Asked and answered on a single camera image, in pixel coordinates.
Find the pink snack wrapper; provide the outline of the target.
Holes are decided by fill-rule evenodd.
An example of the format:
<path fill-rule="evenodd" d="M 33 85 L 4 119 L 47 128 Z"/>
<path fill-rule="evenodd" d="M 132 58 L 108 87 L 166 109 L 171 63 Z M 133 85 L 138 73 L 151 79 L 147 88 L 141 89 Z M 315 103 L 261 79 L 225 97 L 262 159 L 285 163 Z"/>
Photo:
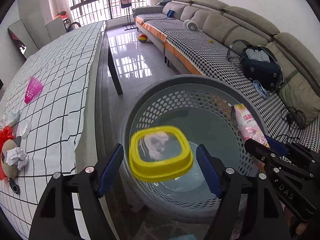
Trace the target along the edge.
<path fill-rule="evenodd" d="M 270 148 L 267 139 L 247 107 L 240 103 L 232 106 L 232 119 L 235 120 L 244 141 L 253 139 Z"/>

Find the black spiky hair clip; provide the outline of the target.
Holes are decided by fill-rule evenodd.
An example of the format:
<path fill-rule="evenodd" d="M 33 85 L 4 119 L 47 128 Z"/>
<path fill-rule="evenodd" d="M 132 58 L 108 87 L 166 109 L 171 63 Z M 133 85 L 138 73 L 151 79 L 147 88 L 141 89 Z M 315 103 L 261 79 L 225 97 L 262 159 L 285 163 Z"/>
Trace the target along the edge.
<path fill-rule="evenodd" d="M 19 195 L 20 194 L 20 187 L 15 183 L 15 181 L 12 178 L 10 178 L 8 180 L 8 183 L 9 183 L 9 186 L 12 189 L 13 193 Z"/>

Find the beige fuzzy round pouch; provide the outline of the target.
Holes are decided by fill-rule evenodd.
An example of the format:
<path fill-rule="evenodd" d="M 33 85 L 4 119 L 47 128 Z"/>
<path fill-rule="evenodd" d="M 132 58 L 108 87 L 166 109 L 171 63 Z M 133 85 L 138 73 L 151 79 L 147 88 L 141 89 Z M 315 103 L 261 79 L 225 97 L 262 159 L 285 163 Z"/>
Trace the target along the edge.
<path fill-rule="evenodd" d="M 6 177 L 9 179 L 16 178 L 18 174 L 17 164 L 15 163 L 15 159 L 12 158 L 13 150 L 17 148 L 16 142 L 9 139 L 7 140 L 3 146 L 1 151 L 1 168 Z"/>

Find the white paper ball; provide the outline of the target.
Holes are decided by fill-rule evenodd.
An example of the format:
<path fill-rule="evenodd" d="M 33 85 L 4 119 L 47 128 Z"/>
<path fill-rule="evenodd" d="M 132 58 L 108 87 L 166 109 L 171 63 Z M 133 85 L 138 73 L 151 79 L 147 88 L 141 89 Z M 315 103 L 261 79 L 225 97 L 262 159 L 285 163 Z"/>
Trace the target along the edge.
<path fill-rule="evenodd" d="M 6 163 L 9 166 L 16 165 L 17 169 L 20 171 L 29 163 L 29 157 L 22 148 L 16 147 L 7 151 Z"/>

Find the red plastic bag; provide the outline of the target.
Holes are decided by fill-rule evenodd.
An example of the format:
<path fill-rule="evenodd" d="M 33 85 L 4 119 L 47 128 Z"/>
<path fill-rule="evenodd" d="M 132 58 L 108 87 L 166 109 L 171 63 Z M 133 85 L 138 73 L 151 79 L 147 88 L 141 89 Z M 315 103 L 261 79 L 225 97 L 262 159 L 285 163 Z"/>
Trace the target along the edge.
<path fill-rule="evenodd" d="M 12 128 L 10 126 L 5 126 L 0 131 L 0 152 L 1 152 L 1 154 L 2 154 L 2 148 L 3 148 L 4 143 L 9 139 L 13 140 L 13 139 L 15 139 L 15 137 L 12 134 Z M 5 177 L 6 177 L 6 175 L 3 171 L 2 165 L 0 164 L 0 181 L 2 181 Z"/>

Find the yellow square plastic lid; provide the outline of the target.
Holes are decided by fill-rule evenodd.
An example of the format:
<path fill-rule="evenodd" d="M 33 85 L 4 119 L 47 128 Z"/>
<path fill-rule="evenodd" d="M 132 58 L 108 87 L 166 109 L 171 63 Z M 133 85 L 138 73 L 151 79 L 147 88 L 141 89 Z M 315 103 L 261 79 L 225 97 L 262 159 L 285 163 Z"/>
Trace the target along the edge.
<path fill-rule="evenodd" d="M 175 179 L 188 173 L 193 163 L 189 141 L 177 127 L 151 127 L 135 132 L 130 138 L 129 167 L 140 181 Z"/>

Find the white round bottle cap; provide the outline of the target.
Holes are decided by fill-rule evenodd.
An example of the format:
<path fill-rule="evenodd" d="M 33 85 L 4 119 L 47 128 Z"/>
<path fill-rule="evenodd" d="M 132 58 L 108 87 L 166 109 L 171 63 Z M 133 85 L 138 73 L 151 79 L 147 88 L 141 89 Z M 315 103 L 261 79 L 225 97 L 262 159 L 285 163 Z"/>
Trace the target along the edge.
<path fill-rule="evenodd" d="M 19 136 L 21 138 L 25 139 L 29 135 L 30 130 L 31 130 L 31 122 L 25 121 L 25 122 L 21 123 L 20 130 L 19 130 Z"/>

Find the white blue mask packet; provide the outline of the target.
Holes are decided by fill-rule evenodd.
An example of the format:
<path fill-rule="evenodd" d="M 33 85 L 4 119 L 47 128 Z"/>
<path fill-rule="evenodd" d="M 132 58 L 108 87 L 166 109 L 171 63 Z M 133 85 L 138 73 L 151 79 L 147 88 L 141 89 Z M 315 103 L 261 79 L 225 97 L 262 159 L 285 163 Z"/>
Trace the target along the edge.
<path fill-rule="evenodd" d="M 7 126 L 14 127 L 19 122 L 20 116 L 20 111 L 5 113 L 0 119 L 0 129 L 4 129 Z"/>

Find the houndstooth sofa cover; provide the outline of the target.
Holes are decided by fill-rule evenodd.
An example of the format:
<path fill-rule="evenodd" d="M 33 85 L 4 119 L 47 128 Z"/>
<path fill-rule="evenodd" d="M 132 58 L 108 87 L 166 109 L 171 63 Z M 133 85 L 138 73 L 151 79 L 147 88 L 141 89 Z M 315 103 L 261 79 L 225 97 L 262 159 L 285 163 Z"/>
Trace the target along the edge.
<path fill-rule="evenodd" d="M 153 43 L 165 54 L 163 47 Z M 319 116 L 312 123 L 307 124 L 305 114 L 302 111 L 286 106 L 281 100 L 280 89 L 273 92 L 268 99 L 264 99 L 254 89 L 252 83 L 244 77 L 239 55 L 231 52 L 232 59 L 227 60 L 228 49 L 229 47 L 218 49 L 217 68 L 207 76 L 223 81 L 244 94 L 258 109 L 270 136 L 280 141 L 300 142 L 314 151 L 319 151 Z M 177 60 L 165 56 L 179 72 L 190 73 Z"/>

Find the pink plastic shuttlecock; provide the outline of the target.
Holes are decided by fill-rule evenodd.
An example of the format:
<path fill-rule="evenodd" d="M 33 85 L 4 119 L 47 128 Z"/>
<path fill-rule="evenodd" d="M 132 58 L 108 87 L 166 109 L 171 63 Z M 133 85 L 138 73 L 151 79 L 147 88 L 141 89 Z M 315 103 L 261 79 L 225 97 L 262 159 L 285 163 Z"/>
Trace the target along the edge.
<path fill-rule="evenodd" d="M 35 77 L 31 77 L 24 96 L 24 102 L 30 103 L 43 89 L 43 84 Z"/>

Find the small white desk fan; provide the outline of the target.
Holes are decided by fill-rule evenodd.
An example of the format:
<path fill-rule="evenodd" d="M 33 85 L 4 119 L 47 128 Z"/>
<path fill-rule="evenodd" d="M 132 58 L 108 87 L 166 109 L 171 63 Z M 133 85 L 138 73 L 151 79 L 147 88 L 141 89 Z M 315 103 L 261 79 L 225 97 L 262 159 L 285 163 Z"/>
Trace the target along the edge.
<path fill-rule="evenodd" d="M 183 22 L 183 25 L 189 30 L 189 31 L 194 31 L 194 32 L 198 32 L 200 31 L 199 27 L 197 26 L 197 24 L 195 22 L 193 22 L 192 20 L 185 20 Z"/>

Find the rainbow coloured ball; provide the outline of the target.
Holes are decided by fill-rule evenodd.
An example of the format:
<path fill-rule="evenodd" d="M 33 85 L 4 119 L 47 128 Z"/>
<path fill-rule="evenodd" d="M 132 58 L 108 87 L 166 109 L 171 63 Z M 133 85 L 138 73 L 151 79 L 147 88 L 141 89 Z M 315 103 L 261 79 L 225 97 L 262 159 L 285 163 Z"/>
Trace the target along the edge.
<path fill-rule="evenodd" d="M 148 41 L 148 37 L 147 37 L 145 34 L 140 34 L 140 35 L 138 36 L 138 41 L 139 41 L 140 43 L 145 43 L 145 42 Z"/>

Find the blue cylinder on sofa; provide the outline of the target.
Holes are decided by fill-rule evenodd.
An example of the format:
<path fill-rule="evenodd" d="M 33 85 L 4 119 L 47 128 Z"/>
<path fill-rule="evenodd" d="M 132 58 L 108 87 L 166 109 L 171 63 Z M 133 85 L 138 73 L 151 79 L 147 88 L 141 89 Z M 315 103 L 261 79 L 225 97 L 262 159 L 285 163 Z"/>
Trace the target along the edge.
<path fill-rule="evenodd" d="M 175 14 L 175 11 L 174 11 L 174 10 L 169 10 L 168 13 L 167 13 L 167 17 L 168 17 L 168 18 L 173 18 L 173 17 L 174 17 L 174 14 Z"/>

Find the grey cabinet by window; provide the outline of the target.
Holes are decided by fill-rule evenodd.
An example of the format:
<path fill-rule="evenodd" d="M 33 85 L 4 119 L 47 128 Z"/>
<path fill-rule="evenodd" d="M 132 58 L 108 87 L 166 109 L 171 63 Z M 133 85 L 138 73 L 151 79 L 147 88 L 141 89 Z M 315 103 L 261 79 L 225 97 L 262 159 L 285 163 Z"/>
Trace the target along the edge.
<path fill-rule="evenodd" d="M 51 41 L 67 33 L 62 17 L 58 17 L 47 23 L 46 29 Z"/>

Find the black window grille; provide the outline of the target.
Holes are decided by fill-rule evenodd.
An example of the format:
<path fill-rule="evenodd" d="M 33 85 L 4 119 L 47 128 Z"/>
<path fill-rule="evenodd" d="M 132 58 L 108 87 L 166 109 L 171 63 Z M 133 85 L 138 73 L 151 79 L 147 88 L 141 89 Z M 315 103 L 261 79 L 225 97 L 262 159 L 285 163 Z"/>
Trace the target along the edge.
<path fill-rule="evenodd" d="M 72 22 L 81 26 L 103 20 L 123 19 L 127 22 L 132 17 L 132 10 L 147 6 L 150 0 L 67 0 Z"/>

